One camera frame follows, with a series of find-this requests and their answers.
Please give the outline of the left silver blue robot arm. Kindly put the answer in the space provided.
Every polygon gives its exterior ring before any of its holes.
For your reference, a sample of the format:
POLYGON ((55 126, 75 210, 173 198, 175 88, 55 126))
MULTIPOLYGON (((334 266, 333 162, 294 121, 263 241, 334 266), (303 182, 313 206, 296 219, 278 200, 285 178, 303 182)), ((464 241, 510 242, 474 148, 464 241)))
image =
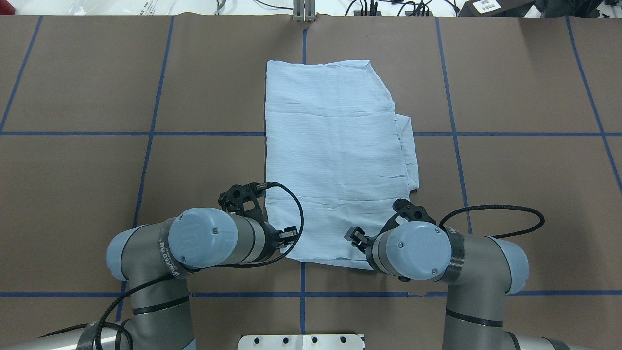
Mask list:
POLYGON ((275 229, 258 198, 278 182, 233 185, 219 208, 187 209, 116 235, 111 274, 127 283, 100 319, 50 332, 10 350, 195 350, 188 277, 208 268, 255 268, 286 257, 304 230, 275 229))

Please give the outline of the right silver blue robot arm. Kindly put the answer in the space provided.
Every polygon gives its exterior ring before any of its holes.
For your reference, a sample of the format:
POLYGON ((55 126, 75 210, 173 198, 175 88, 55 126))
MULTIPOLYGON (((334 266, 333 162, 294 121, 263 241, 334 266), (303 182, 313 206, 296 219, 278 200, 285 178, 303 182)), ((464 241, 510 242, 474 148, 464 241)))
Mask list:
POLYGON ((442 348, 445 350, 571 350, 550 337, 518 336, 504 329, 506 296, 521 292, 529 277, 526 253, 509 237, 541 228, 541 212, 489 204, 460 208, 440 222, 422 206, 398 199, 395 214, 375 237, 351 227, 345 239, 362 252, 375 272, 400 281, 431 280, 448 286, 442 348), (464 212, 489 209, 532 213, 535 226, 493 236, 463 234, 447 221, 464 212))

